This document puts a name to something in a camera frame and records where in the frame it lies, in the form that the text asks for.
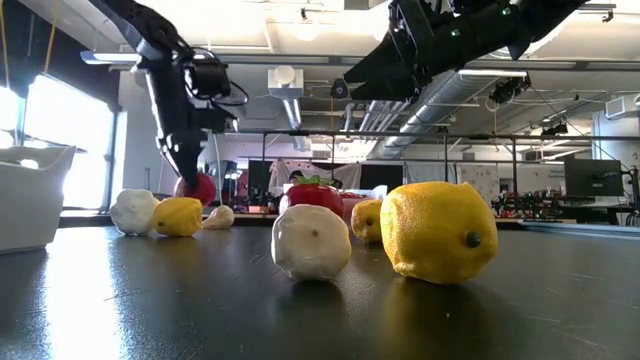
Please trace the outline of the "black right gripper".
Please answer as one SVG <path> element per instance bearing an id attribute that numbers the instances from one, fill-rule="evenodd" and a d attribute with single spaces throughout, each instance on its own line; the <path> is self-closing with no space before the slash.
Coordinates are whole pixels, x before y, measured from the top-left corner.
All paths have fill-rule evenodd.
<path id="1" fill-rule="evenodd" d="M 344 74 L 354 100 L 405 101 L 420 94 L 434 76 L 454 69 L 438 44 L 438 30 L 453 19 L 447 0 L 392 0 L 389 31 L 381 42 Z"/>

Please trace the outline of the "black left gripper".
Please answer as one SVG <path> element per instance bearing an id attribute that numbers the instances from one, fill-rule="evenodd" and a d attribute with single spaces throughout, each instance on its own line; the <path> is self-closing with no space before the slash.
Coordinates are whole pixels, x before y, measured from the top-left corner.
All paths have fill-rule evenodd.
<path id="1" fill-rule="evenodd" d="M 194 60 L 216 59 L 204 48 L 191 48 L 163 59 L 138 57 L 136 68 L 145 73 L 158 126 L 157 146 L 190 192 L 198 187 L 198 157 L 203 150 L 203 131 L 222 133 L 236 118 L 228 109 L 235 104 L 227 97 L 200 100 L 187 88 L 185 68 Z"/>

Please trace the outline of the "yellow toy lemon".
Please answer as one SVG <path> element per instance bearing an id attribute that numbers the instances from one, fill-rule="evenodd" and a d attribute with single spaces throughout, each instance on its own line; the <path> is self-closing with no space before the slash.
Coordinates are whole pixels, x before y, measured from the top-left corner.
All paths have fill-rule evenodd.
<path id="1" fill-rule="evenodd" d="M 355 237 L 365 243 L 382 241 L 380 226 L 380 199 L 364 200 L 352 209 L 351 229 Z"/>
<path id="2" fill-rule="evenodd" d="M 494 215 L 469 183 L 400 186 L 383 200 L 380 226 L 393 270 L 434 284 L 470 280 L 498 252 Z"/>
<path id="3" fill-rule="evenodd" d="M 153 229 L 168 237 L 190 237 L 202 228 L 203 207 L 190 197 L 162 200 L 154 209 Z"/>

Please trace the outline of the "white toy garlic bulb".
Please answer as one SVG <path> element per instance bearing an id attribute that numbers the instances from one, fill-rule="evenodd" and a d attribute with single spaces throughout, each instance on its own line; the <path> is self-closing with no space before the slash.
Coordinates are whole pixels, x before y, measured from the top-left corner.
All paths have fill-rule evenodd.
<path id="1" fill-rule="evenodd" d="M 159 200 L 149 190 L 124 189 L 118 194 L 109 214 L 120 233 L 146 235 L 153 227 L 153 213 L 158 204 Z"/>
<path id="2" fill-rule="evenodd" d="M 227 205 L 220 205 L 202 222 L 202 228 L 207 230 L 227 229 L 233 225 L 234 220 L 233 210 Z"/>
<path id="3" fill-rule="evenodd" d="M 274 264 L 295 280 L 331 280 L 351 258 L 346 223 L 325 207 L 287 208 L 273 223 L 271 237 Z"/>

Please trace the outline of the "white dotted cloth backdrop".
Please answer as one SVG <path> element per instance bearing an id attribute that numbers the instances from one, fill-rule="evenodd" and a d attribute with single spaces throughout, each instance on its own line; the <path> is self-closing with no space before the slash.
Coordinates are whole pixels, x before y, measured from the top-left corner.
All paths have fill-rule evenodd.
<path id="1" fill-rule="evenodd" d="M 311 162 L 294 160 L 276 160 L 269 168 L 270 178 L 268 190 L 273 194 L 281 194 L 284 185 L 289 184 L 289 176 L 300 171 L 306 178 L 318 175 L 322 179 L 336 179 L 342 182 L 343 189 L 359 189 L 362 176 L 362 165 L 359 163 L 339 164 L 333 170 L 323 169 Z"/>

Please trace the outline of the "white ceiling box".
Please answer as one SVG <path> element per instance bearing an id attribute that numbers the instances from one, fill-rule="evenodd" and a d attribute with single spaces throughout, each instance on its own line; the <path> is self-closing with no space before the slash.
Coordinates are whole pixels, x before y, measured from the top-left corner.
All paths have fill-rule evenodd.
<path id="1" fill-rule="evenodd" d="M 295 100 L 304 95 L 304 72 L 289 65 L 268 70 L 268 91 L 281 100 Z"/>

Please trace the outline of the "small translucent plastic basket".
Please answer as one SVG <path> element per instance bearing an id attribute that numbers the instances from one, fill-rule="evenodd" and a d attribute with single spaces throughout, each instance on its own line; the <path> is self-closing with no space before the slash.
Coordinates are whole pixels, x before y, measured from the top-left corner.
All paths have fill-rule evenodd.
<path id="1" fill-rule="evenodd" d="M 384 199 L 387 194 L 387 185 L 378 185 L 373 189 L 347 189 L 341 192 L 343 198 L 352 199 Z"/>

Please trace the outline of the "large translucent plastic basket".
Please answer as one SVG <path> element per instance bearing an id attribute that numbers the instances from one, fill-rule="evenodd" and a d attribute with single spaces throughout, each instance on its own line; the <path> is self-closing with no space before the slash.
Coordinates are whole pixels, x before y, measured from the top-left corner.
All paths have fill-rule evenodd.
<path id="1" fill-rule="evenodd" d="M 0 149 L 0 253 L 53 241 L 75 153 L 74 146 Z"/>

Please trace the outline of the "dark background monitor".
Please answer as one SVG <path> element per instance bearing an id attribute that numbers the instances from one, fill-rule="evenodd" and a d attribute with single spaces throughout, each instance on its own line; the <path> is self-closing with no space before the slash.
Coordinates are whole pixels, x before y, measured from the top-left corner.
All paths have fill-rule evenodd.
<path id="1" fill-rule="evenodd" d="M 569 159 L 564 162 L 564 175 L 570 197 L 624 195 L 618 160 Z"/>

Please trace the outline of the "silver ceiling duct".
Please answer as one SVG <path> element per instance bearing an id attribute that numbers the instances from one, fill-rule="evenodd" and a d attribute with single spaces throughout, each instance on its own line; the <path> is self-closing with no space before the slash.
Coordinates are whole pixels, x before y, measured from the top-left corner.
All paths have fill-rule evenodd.
<path id="1" fill-rule="evenodd" d="M 457 111 L 494 81 L 494 77 L 460 75 L 453 71 L 439 75 L 409 110 L 409 117 L 399 130 L 402 136 L 391 136 L 382 140 L 378 144 L 375 157 L 399 158 L 402 152 L 418 139 L 418 134 L 430 131 L 435 124 Z"/>

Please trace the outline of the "black pipe rail stand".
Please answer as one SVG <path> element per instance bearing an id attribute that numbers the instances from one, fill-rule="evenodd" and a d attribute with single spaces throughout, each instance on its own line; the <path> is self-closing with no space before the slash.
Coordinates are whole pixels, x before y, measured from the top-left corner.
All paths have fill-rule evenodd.
<path id="1" fill-rule="evenodd" d="M 457 162 L 527 164 L 525 154 L 553 165 L 562 157 L 596 148 L 611 160 L 621 160 L 607 143 L 640 147 L 630 135 L 508 135 L 444 132 L 360 132 L 328 130 L 251 130 L 224 136 L 224 154 L 242 164 L 249 161 L 295 160 L 331 164 L 409 164 Z"/>

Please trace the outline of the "white wall air unit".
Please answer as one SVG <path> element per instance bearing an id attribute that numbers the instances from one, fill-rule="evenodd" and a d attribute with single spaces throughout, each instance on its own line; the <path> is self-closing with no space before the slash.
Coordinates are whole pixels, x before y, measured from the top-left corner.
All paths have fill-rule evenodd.
<path id="1" fill-rule="evenodd" d="M 606 102 L 604 114 L 608 120 L 640 116 L 640 93 L 620 96 Z"/>

